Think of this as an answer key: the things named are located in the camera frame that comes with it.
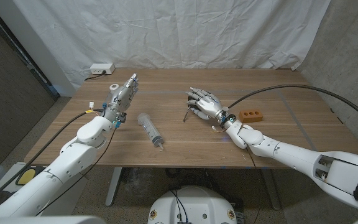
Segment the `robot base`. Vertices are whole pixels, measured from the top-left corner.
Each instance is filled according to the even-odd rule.
[[[177,196],[186,210],[188,223],[237,224],[231,204],[210,189],[198,186],[186,186],[177,190]],[[185,212],[180,203],[179,206],[182,222],[185,223]],[[179,217],[176,197],[172,192],[167,192],[152,205],[148,224],[178,223],[180,222]]]

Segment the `table leg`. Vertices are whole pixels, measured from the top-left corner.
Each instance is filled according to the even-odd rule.
[[[262,176],[264,178],[268,196],[270,197],[272,208],[276,211],[280,210],[281,209],[280,199],[278,197],[276,185],[274,184],[272,170],[262,169]]]
[[[115,167],[112,172],[109,192],[106,197],[106,206],[111,206],[117,193],[122,167]]]

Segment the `metal robotic hand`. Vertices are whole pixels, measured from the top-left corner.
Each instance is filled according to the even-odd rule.
[[[187,104],[191,110],[202,119],[216,118],[219,123],[224,122],[226,118],[226,108],[223,108],[220,100],[212,93],[190,87],[192,92],[186,92],[190,96]]]
[[[115,121],[116,118],[123,117],[125,118],[125,110],[129,108],[131,105],[131,101],[136,94],[138,88],[138,78],[137,74],[133,74],[128,81],[124,83],[123,86],[118,87],[117,89],[112,89],[112,86],[117,84],[114,84],[111,86],[110,90],[112,91],[112,97],[111,101],[108,104],[107,108],[105,109],[105,113],[103,117],[107,118],[111,122]]]

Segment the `small metal tool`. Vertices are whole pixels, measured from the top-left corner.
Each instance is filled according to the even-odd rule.
[[[189,107],[187,108],[187,112],[186,112],[186,114],[185,114],[185,117],[183,118],[182,123],[184,123],[184,122],[185,122],[186,117],[187,117],[187,114],[189,113],[189,110],[190,110],[190,105],[189,105]]]

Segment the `orange brick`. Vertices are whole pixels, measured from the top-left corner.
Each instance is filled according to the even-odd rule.
[[[261,121],[263,117],[259,109],[252,109],[240,111],[238,118],[242,123],[251,123]]]

